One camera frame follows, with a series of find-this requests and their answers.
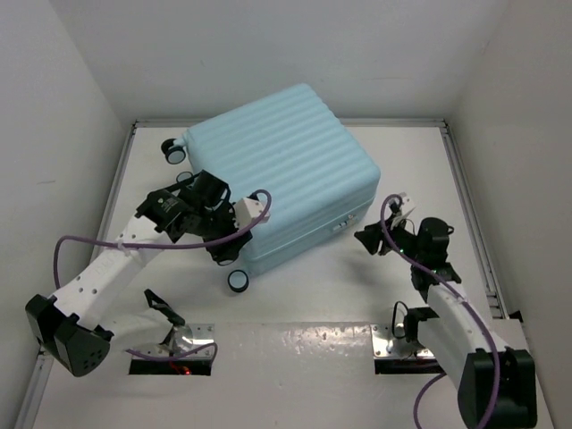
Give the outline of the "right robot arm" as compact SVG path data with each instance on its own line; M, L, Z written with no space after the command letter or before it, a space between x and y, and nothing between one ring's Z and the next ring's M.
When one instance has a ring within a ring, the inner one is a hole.
M448 260L453 227L428 217L417 232L390 216L355 238L371 255L395 251L410 264L411 281L424 305L408 309L402 339L429 349L457 390L468 428L534 428L538 421L535 363L492 331L468 302Z

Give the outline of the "light blue suitcase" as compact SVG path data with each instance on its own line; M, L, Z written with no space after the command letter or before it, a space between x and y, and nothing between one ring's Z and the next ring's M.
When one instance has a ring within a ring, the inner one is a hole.
M381 171L307 84L298 84L189 127L176 145L191 168L226 182L233 199L272 197L240 261L270 271L359 221Z

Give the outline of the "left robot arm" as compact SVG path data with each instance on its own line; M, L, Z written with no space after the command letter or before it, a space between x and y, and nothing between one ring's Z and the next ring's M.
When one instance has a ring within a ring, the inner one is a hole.
M149 192L113 241L66 285L58 284L45 297L32 297L25 306L33 335L40 346L73 376L94 371L112 349L146 358L134 347L154 342L173 364L189 356L177 344L188 325L172 306L145 290L147 309L139 315L110 319L108 308L137 275L165 250L188 250L186 235L199 237L218 265L236 261L251 241L252 229L266 222L272 198L259 199L260 190L231 200L229 185L202 171L171 186Z

